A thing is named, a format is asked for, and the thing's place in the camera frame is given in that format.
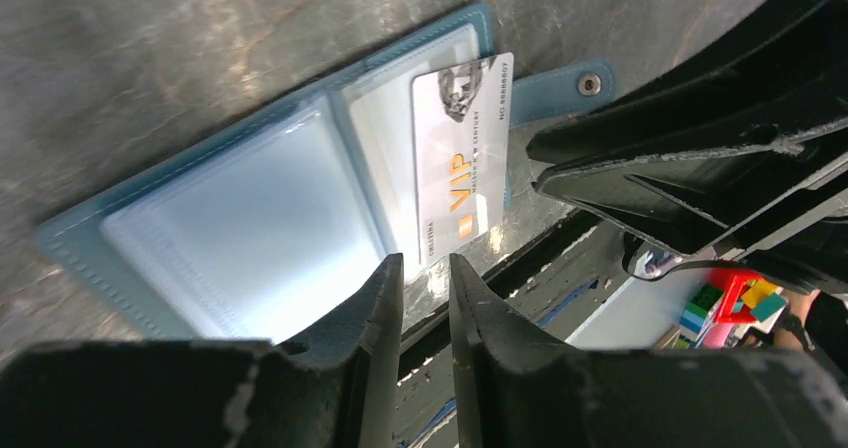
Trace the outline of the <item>white VIP card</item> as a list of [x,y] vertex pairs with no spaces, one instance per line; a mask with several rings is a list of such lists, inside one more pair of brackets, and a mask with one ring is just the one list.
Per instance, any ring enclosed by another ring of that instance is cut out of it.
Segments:
[[514,57],[481,58],[411,84],[416,202],[425,265],[503,216]]

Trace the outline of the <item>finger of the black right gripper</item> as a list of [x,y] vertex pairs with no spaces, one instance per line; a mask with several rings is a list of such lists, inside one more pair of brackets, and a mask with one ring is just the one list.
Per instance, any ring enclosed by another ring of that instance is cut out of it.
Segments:
[[762,249],[837,210],[847,187],[847,131],[767,145],[563,163],[537,192],[602,217],[680,256],[727,243]]
[[537,133],[536,161],[599,161],[804,143],[847,125],[847,0],[766,0],[615,102]]

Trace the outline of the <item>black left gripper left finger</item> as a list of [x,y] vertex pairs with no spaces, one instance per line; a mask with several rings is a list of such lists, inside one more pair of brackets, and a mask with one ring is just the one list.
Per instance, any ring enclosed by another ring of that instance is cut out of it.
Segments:
[[5,447],[388,447],[404,264],[280,344],[60,341],[1,373]]

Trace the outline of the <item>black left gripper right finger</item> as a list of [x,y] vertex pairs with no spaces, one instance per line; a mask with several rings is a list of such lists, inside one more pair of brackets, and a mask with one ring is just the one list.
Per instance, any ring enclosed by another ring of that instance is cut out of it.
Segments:
[[585,351],[450,263],[462,447],[843,447],[847,402],[799,351]]

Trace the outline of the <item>blue card holder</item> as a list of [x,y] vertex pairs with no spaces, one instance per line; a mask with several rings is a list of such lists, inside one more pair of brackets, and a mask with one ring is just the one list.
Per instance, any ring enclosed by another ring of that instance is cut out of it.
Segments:
[[[153,338],[282,341],[389,254],[421,261],[412,81],[495,56],[477,3],[42,224],[39,247]],[[610,102],[590,60],[517,79],[509,131]]]

